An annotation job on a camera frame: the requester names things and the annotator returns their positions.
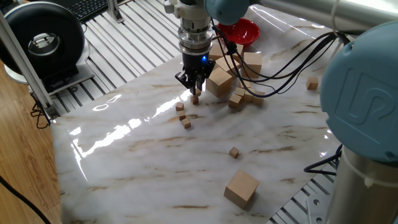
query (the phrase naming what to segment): black cable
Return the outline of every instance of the black cable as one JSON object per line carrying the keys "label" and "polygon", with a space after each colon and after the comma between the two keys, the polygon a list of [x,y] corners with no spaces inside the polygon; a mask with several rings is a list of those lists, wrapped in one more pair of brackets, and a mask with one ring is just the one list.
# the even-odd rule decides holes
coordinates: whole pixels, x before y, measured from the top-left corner
{"label": "black cable", "polygon": [[86,24],[86,22],[80,22],[80,24],[81,24],[81,25],[84,25],[84,26],[86,27],[86,29],[83,31],[83,33],[86,33],[86,31],[87,31],[87,24]]}
{"label": "black cable", "polygon": [[324,159],[324,160],[322,160],[322,161],[319,161],[319,162],[317,162],[317,163],[314,163],[314,164],[312,164],[312,165],[307,166],[306,168],[304,168],[304,172],[313,173],[313,174],[336,175],[335,172],[329,172],[329,171],[324,171],[324,170],[313,170],[313,169],[316,168],[316,167],[318,167],[318,166],[322,166],[322,165],[324,165],[324,164],[326,164],[326,163],[328,163],[328,162],[337,160],[339,157],[341,157],[341,148],[342,148],[342,147],[343,147],[343,145],[341,144],[341,145],[338,147],[338,149],[337,149],[337,151],[336,151],[336,154],[334,154],[333,156],[331,156],[331,157],[329,157],[329,158],[327,158],[327,159]]}
{"label": "black cable", "polygon": [[13,195],[23,201],[27,206],[29,206],[42,220],[45,224],[51,224],[47,217],[27,198],[25,198],[21,193],[14,189],[11,185],[7,183],[6,180],[0,175],[0,184],[2,184],[8,191]]}
{"label": "black cable", "polygon": [[[34,99],[34,101],[35,101],[35,105],[33,106],[32,111],[30,112],[30,116],[33,117],[33,118],[37,117],[36,128],[38,128],[38,129],[44,129],[44,128],[50,126],[50,125],[49,125],[49,124],[50,124],[50,120],[48,119],[48,117],[47,117],[45,114],[43,114],[43,108],[41,107],[40,102],[37,101],[37,100],[34,98],[33,93],[31,93],[30,95],[31,95],[31,97],[33,97],[33,99]],[[44,127],[40,127],[40,126],[39,126],[39,121],[40,121],[40,117],[41,117],[41,116],[44,116],[45,119],[47,120],[47,124],[46,124]]]}
{"label": "black cable", "polygon": [[[249,92],[250,94],[252,94],[253,96],[256,96],[256,97],[259,97],[259,98],[267,98],[267,97],[273,96],[273,95],[275,95],[276,93],[278,93],[279,91],[281,91],[283,88],[285,88],[285,87],[293,80],[293,78],[298,74],[298,72],[301,71],[301,69],[305,66],[305,64],[306,64],[307,62],[309,62],[319,51],[321,51],[321,49],[324,48],[324,46],[326,46],[328,43],[330,43],[332,40],[335,40],[335,39],[336,39],[336,36],[334,36],[334,35],[329,35],[328,37],[326,37],[325,39],[323,39],[323,40],[315,47],[315,49],[310,53],[310,55],[304,60],[304,62],[303,62],[298,68],[296,68],[296,69],[294,70],[293,75],[291,75],[291,76],[289,77],[289,79],[288,79],[281,87],[279,87],[279,88],[277,89],[277,91],[274,91],[274,92],[272,92],[272,93],[269,93],[269,94],[266,94],[266,95],[258,95],[258,94],[252,92],[250,89],[247,88],[246,84],[243,82],[243,79],[240,77],[240,75],[236,75],[236,74],[234,74],[234,75],[236,75],[236,76],[240,79],[240,81],[241,81],[241,83],[242,83],[242,86],[246,89],[246,91],[248,91],[248,92]],[[235,61],[233,60],[232,55],[230,55],[230,57],[231,57],[231,60],[232,60],[233,65],[234,65],[234,67],[235,67],[235,70],[237,71],[237,74],[239,74],[239,70],[238,70],[238,68],[237,68],[237,66],[236,66],[236,64],[235,64]]]}
{"label": "black cable", "polygon": [[[326,34],[323,34],[323,35],[319,36],[319,37],[316,38],[312,43],[310,43],[308,46],[306,46],[302,51],[300,51],[300,52],[299,52],[287,65],[285,65],[282,69],[280,69],[275,75],[273,75],[273,76],[271,76],[271,77],[267,77],[267,76],[261,75],[261,74],[255,72],[255,71],[253,71],[250,67],[248,67],[247,64],[244,62],[243,58],[240,56],[240,54],[237,53],[237,51],[236,51],[236,44],[233,43],[233,42],[228,42],[228,40],[225,38],[225,36],[224,36],[223,33],[219,30],[219,28],[217,28],[217,27],[215,26],[215,23],[214,23],[214,20],[213,20],[213,19],[211,20],[211,22],[213,23],[213,28],[214,28],[214,30],[216,31],[216,34],[219,35],[221,38],[223,38],[224,42],[226,43],[226,46],[227,46],[227,49],[228,49],[227,55],[229,55],[229,56],[231,57],[231,61],[232,61],[233,65],[234,65],[234,68],[235,68],[236,73],[235,73],[234,70],[229,66],[229,63],[228,63],[228,61],[227,61],[227,59],[226,59],[226,57],[225,57],[225,53],[224,53],[223,48],[221,48],[221,51],[222,51],[222,53],[223,53],[223,57],[224,57],[224,59],[225,59],[225,61],[226,61],[226,64],[227,64],[228,68],[231,70],[231,73],[232,73],[233,75],[235,75],[236,77],[239,78],[240,82],[242,83],[242,86],[243,86],[250,94],[252,94],[253,96],[256,96],[256,97],[260,97],[260,98],[270,97],[270,96],[272,96],[272,95],[275,95],[275,94],[278,93],[279,91],[281,91],[283,88],[285,88],[286,85],[288,85],[288,84],[293,80],[293,78],[296,77],[298,73],[300,73],[300,71],[303,69],[303,67],[305,66],[306,63],[308,63],[319,51],[321,51],[321,49],[324,48],[324,46],[326,46],[328,43],[330,43],[331,41],[333,41],[333,40],[336,39],[336,36],[335,36],[334,33],[332,33],[332,32],[329,32],[329,33],[326,33]],[[292,63],[300,54],[302,54],[302,53],[303,53],[305,50],[307,50],[311,45],[313,45],[316,41],[318,41],[318,40],[320,40],[320,39],[322,39],[322,38],[324,38],[324,39],[321,41],[321,43],[319,43],[319,44],[315,47],[315,49],[310,53],[310,55],[305,59],[305,61],[304,61],[298,68],[296,68],[293,72],[290,72],[289,74],[284,75],[284,76],[282,76],[282,77],[277,77],[277,78],[275,77],[275,76],[278,75],[281,71],[283,71],[287,66],[289,66],[290,63]],[[236,64],[235,64],[235,62],[234,62],[234,60],[233,60],[232,54],[238,54],[238,56],[240,57],[241,61],[243,62],[243,64],[244,64],[245,66],[247,66],[249,69],[251,69],[251,70],[252,70],[253,72],[255,72],[256,74],[258,74],[258,75],[260,75],[260,76],[262,76],[262,77],[265,77],[266,79],[253,81],[253,80],[251,80],[251,78],[250,78],[250,79],[246,79],[246,78],[241,77],[241,75],[239,74],[239,70],[238,70],[238,68],[237,68],[237,66],[236,66]],[[280,78],[286,78],[286,77],[289,77],[289,79],[288,79],[278,90],[276,90],[276,91],[274,90],[274,92],[272,92],[272,93],[270,93],[270,94],[267,94],[267,95],[257,95],[256,93],[253,93],[251,90],[249,90],[249,89],[247,88],[247,86],[243,83],[243,80],[246,80],[246,81],[254,82],[254,83],[257,83],[257,84],[258,84],[259,82],[264,82],[264,81],[267,81],[267,80],[270,80],[270,79],[280,79]]]}
{"label": "black cable", "polygon": [[293,84],[292,84],[291,86],[288,87],[288,89],[286,89],[286,90],[283,91],[282,93],[278,93],[278,94],[284,94],[284,93],[286,93],[287,91],[289,91],[289,90],[294,86],[294,84],[296,84],[297,80],[299,79],[300,74],[301,74],[306,68],[308,68],[309,66],[313,65],[317,60],[319,60],[319,59],[329,50],[329,48],[333,45],[334,42],[335,42],[335,40],[333,40],[333,41],[329,44],[329,46],[322,52],[321,55],[319,55],[319,57],[317,57],[313,62],[311,62],[309,65],[307,65],[305,68],[303,68],[303,69],[297,74],[296,79],[294,80]]}

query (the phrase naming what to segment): wooden cube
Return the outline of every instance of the wooden cube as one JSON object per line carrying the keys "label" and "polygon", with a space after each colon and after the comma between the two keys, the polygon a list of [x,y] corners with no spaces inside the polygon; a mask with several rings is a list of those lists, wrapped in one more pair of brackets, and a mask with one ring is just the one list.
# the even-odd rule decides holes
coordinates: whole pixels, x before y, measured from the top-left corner
{"label": "wooden cube", "polygon": [[200,95],[201,95],[201,91],[197,88],[195,90],[195,95],[194,96],[199,97]]}
{"label": "wooden cube", "polygon": [[307,79],[307,89],[308,90],[316,90],[318,87],[319,81],[317,77],[310,77]]}
{"label": "wooden cube", "polygon": [[197,96],[191,96],[191,103],[197,105],[199,103],[199,98]]}
{"label": "wooden cube", "polygon": [[222,68],[214,70],[206,81],[206,89],[220,97],[230,91],[232,85],[232,77],[226,73]]}
{"label": "wooden cube", "polygon": [[[232,63],[231,57],[230,57],[230,56],[227,56],[226,59],[227,59],[227,61],[228,61],[229,66],[230,66],[231,69],[233,70],[233,73],[236,74],[236,70],[235,70],[235,68],[234,68],[234,64]],[[235,64],[236,64],[237,68],[239,68],[239,67],[241,66],[241,64],[240,64],[239,62],[237,62],[235,59],[234,59],[234,61],[235,61]],[[219,58],[219,59],[216,61],[216,64],[217,64],[219,67],[221,67],[224,71],[226,71],[228,74],[230,74],[232,77],[236,78],[236,76],[233,75],[232,71],[229,69],[228,65],[226,64],[225,58],[224,58],[224,57]]]}
{"label": "wooden cube", "polygon": [[[256,91],[253,88],[249,88],[253,93],[255,93]],[[249,93],[248,91],[244,92],[244,96],[243,96],[243,100],[246,102],[253,102],[253,98],[254,96]]]}
{"label": "wooden cube", "polygon": [[244,88],[236,87],[234,94],[238,96],[244,96],[246,90]]}
{"label": "wooden cube", "polygon": [[[265,93],[260,92],[260,91],[256,91],[256,94],[257,94],[257,95],[262,95],[262,96],[265,95]],[[264,99],[263,99],[263,98],[253,96],[253,104],[254,104],[254,105],[262,106],[262,103],[263,103],[263,102],[264,102]]]}
{"label": "wooden cube", "polygon": [[223,52],[221,51],[222,46],[218,44],[218,41],[213,42],[213,46],[210,50],[209,57],[214,61],[221,58],[223,56]]}
{"label": "wooden cube", "polygon": [[232,94],[231,98],[229,99],[228,106],[230,108],[237,109],[239,104],[242,103],[242,100],[243,100],[242,96],[238,96],[238,95]]}
{"label": "wooden cube", "polygon": [[184,111],[179,111],[178,112],[178,118],[180,118],[180,121],[182,121],[183,119],[187,118],[185,116],[185,112]]}
{"label": "wooden cube", "polygon": [[234,159],[236,159],[237,156],[239,155],[239,149],[233,147],[231,150],[229,150],[229,155],[232,156]]}
{"label": "wooden cube", "polygon": [[182,111],[184,110],[184,104],[181,102],[178,102],[177,105],[175,105],[175,110],[176,111]]}
{"label": "wooden cube", "polygon": [[[244,82],[244,84],[245,84],[248,88],[251,87],[249,81],[243,81],[243,82]],[[239,87],[240,87],[240,88],[244,88],[244,86],[242,85],[241,81],[239,81]]]}
{"label": "wooden cube", "polygon": [[[236,44],[236,51],[241,55],[242,58],[244,58],[243,45]],[[233,54],[232,57],[234,57],[234,59],[241,64],[241,59],[239,58],[239,56],[237,54]]]}
{"label": "wooden cube", "polygon": [[244,209],[260,182],[243,170],[238,170],[225,187],[224,196]]}
{"label": "wooden cube", "polygon": [[[244,61],[246,64],[253,69],[255,72],[260,73],[261,72],[261,67],[262,67],[262,55],[261,53],[250,53],[246,52],[244,53]],[[250,78],[258,78],[259,75],[251,71],[247,66],[244,66],[244,77],[250,77]]]}
{"label": "wooden cube", "polygon": [[185,118],[181,121],[182,126],[184,126],[185,129],[189,128],[191,126],[191,121],[188,118]]}

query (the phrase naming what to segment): white marble tabletop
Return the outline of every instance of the white marble tabletop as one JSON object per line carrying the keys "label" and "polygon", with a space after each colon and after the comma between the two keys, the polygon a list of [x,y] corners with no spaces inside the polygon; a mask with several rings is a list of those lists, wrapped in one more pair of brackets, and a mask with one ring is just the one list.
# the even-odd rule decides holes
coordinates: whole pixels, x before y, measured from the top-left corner
{"label": "white marble tabletop", "polygon": [[[268,75],[329,31],[261,6],[245,17],[261,28],[247,50],[262,52]],[[265,223],[311,179],[303,168],[338,146],[319,90],[305,88],[307,77],[322,79],[332,51],[262,108],[232,110],[229,95],[218,99],[207,91],[192,105],[189,91],[174,79],[182,67],[177,57],[58,118],[51,128],[64,223]],[[189,129],[177,118],[180,101]],[[241,152],[237,159],[228,155],[232,147]],[[246,210],[223,196],[238,169],[260,182]]]}

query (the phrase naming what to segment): black electronic device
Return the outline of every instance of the black electronic device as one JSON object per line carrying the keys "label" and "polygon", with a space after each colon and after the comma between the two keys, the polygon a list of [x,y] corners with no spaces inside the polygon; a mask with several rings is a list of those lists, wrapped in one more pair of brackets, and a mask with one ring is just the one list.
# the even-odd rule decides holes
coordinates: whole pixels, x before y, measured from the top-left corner
{"label": "black electronic device", "polygon": [[107,0],[44,0],[67,8],[80,22],[86,22],[108,9]]}

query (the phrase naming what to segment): large wooden cube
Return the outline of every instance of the large wooden cube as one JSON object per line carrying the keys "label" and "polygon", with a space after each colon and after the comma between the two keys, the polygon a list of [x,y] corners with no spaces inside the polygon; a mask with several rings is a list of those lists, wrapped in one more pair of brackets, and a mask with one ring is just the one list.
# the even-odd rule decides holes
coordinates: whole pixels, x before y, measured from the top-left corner
{"label": "large wooden cube", "polygon": [[[261,53],[246,52],[246,53],[244,53],[244,61],[255,72],[257,72],[257,73],[261,72],[261,67],[262,67]],[[250,78],[258,78],[259,77],[259,75],[257,75],[253,71],[251,71],[247,66],[243,65],[243,68],[244,68],[244,70],[243,70],[244,76],[247,76]]]}
{"label": "large wooden cube", "polygon": [[[228,61],[229,66],[230,66],[231,69],[233,70],[233,73],[236,74],[236,70],[235,70],[234,65],[233,65],[233,63],[232,63],[231,57],[230,57],[230,56],[226,56],[226,59],[227,59],[227,61]],[[241,64],[240,64],[239,62],[237,62],[235,59],[234,59],[234,61],[235,61],[236,66],[237,66],[238,69],[239,69],[240,66],[241,66]],[[230,74],[233,78],[236,78],[236,76],[233,75],[232,70],[229,69],[227,63],[225,62],[225,58],[224,58],[224,57],[219,58],[219,59],[216,61],[216,66],[221,67],[224,71],[226,71],[228,74]]]}
{"label": "large wooden cube", "polygon": [[222,46],[218,44],[218,41],[213,41],[213,47],[210,50],[209,57],[214,61],[221,58],[223,56],[221,48]]}
{"label": "large wooden cube", "polygon": [[[244,55],[243,55],[243,45],[236,44],[236,51],[241,55],[242,58],[244,57]],[[241,59],[239,58],[239,56],[237,54],[233,54],[232,57],[234,57],[234,59],[241,64]]]}
{"label": "large wooden cube", "polygon": [[232,84],[232,77],[226,73],[222,68],[214,70],[206,81],[206,90],[220,97],[230,91]]}
{"label": "large wooden cube", "polygon": [[244,209],[260,182],[243,170],[238,170],[225,187],[224,196]]}

